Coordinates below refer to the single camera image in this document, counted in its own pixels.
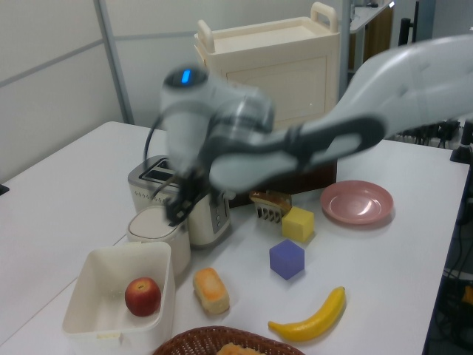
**yellow banana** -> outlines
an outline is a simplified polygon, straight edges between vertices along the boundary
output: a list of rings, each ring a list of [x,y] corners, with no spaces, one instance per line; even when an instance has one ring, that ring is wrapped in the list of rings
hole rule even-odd
[[[268,322],[268,327],[281,337],[293,342],[311,340],[332,326],[344,310],[344,306],[345,288],[337,287],[330,292],[322,307],[310,318],[302,322],[287,324]]]

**toy bread roll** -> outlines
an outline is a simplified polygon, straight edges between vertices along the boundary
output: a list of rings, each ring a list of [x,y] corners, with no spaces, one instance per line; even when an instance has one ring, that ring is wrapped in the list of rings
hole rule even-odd
[[[239,345],[235,345],[232,342],[224,345],[223,348],[217,353],[217,355],[265,355],[259,351],[255,351],[250,348],[242,348]]]
[[[203,268],[195,273],[194,290],[208,313],[220,314],[230,307],[227,289],[213,268]]]

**white cup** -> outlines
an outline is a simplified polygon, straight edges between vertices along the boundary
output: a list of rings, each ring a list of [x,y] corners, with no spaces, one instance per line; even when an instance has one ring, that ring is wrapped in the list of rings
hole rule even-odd
[[[132,242],[165,242],[171,246],[171,263],[174,276],[184,271],[191,261],[191,245],[185,223],[169,226],[164,206],[150,206],[140,211],[126,230]]]

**wicker basket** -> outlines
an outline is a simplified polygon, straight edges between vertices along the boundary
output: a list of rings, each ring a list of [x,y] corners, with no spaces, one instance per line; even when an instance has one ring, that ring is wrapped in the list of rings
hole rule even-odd
[[[260,335],[228,327],[202,327],[178,334],[162,344],[154,355],[215,355],[232,342],[266,355],[304,355],[301,351]]]

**yellow sponge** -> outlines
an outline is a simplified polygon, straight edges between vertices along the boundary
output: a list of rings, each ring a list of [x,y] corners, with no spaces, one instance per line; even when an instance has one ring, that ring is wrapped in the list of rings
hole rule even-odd
[[[314,216],[312,212],[293,207],[282,218],[282,235],[304,243],[313,232]]]

